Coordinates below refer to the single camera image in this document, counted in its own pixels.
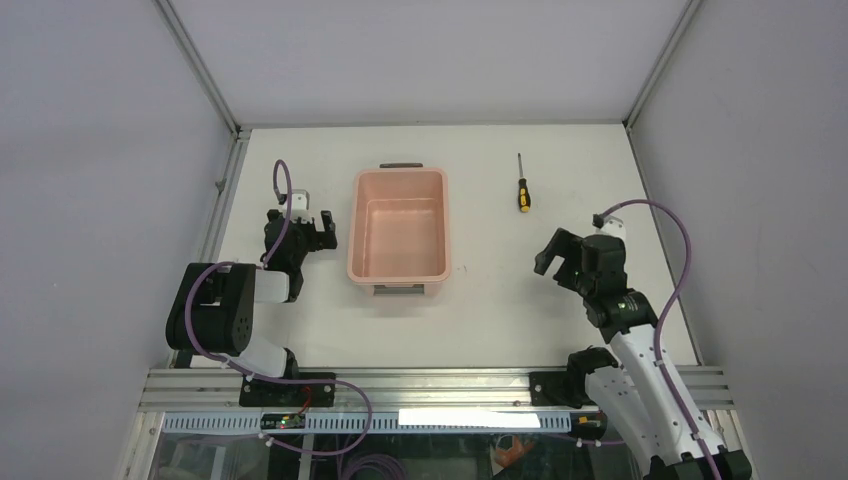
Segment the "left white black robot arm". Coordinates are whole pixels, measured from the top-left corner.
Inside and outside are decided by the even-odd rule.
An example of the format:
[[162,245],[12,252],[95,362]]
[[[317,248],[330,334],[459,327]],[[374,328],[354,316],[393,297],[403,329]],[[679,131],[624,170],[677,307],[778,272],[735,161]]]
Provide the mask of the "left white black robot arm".
[[258,377],[301,379],[294,353],[254,332],[254,306],[293,303],[300,296],[303,263],[308,254],[338,246],[329,210],[320,212],[322,227],[306,211],[291,219],[271,209],[264,226],[266,251],[261,263],[191,263],[168,319],[169,347],[193,355],[208,354],[250,380]]

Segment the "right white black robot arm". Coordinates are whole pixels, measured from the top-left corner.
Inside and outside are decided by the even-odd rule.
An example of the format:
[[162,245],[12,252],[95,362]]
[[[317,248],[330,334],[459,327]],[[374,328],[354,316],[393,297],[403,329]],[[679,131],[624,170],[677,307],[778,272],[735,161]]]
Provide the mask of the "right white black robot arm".
[[745,452],[711,428],[669,361],[653,307],[628,285],[623,240],[559,228],[536,255],[535,273],[557,257],[554,281],[580,296],[604,344],[570,354],[562,370],[531,373],[532,404],[597,406],[646,479],[752,478]]

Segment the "yellow black handled screwdriver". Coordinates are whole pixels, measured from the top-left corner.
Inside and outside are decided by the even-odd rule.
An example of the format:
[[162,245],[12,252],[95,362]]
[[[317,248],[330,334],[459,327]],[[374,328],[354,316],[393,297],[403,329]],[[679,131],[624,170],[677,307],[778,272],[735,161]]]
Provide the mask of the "yellow black handled screwdriver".
[[532,200],[529,193],[527,179],[524,175],[522,154],[517,154],[517,163],[519,171],[518,179],[518,208],[522,213],[528,213],[532,206]]

